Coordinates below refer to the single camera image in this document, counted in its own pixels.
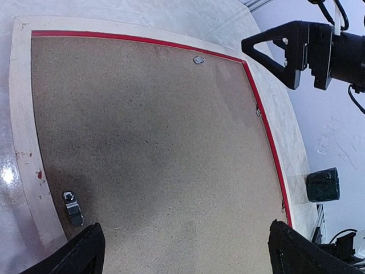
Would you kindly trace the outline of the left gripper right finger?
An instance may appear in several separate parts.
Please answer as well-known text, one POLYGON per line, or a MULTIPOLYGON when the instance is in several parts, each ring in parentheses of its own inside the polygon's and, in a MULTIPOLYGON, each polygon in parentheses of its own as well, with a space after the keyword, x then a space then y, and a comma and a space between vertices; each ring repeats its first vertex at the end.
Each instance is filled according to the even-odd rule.
POLYGON ((286 223, 274 220, 268 241, 273 273, 361 273, 323 251, 286 223))

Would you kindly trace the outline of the brown backing board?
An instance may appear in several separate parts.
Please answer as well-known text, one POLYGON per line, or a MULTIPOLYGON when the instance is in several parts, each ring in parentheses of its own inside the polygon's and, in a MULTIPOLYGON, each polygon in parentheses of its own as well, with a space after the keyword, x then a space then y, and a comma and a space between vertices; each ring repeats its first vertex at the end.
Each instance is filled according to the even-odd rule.
POLYGON ((270 273, 282 195, 241 63, 113 39, 31 44, 36 128, 68 238, 100 223, 104 273, 270 273))

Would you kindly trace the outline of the red wooden picture frame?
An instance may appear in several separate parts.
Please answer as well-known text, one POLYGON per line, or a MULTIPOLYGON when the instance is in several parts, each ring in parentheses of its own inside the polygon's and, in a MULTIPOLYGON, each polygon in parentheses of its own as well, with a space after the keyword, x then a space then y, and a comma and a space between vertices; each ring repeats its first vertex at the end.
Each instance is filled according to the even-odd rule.
POLYGON ((101 19, 26 16, 14 19, 9 65, 11 129, 19 178, 39 238, 47 252, 67 239, 52 200, 40 156, 31 86, 31 40, 44 36, 122 39, 200 51, 243 64, 261 113, 279 177, 287 221, 311 239, 317 207, 308 201, 309 165, 285 86, 239 50, 170 31, 101 19))

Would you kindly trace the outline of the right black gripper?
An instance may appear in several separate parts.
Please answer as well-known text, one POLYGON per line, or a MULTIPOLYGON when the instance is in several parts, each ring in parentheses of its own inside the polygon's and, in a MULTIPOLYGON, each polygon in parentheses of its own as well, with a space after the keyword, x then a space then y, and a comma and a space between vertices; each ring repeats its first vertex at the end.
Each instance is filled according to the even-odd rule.
POLYGON ((315 88, 326 90, 336 79, 364 92, 364 36, 335 35, 330 25, 292 21, 243 39, 241 49, 292 90, 308 61, 315 88))

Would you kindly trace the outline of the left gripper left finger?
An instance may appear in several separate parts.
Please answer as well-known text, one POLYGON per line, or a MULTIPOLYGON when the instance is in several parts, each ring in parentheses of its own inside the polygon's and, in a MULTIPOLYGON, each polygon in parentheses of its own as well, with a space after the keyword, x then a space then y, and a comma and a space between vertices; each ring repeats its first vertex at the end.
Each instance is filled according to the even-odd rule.
POLYGON ((106 241, 99 223, 87 226, 48 258, 23 273, 102 273, 106 241))

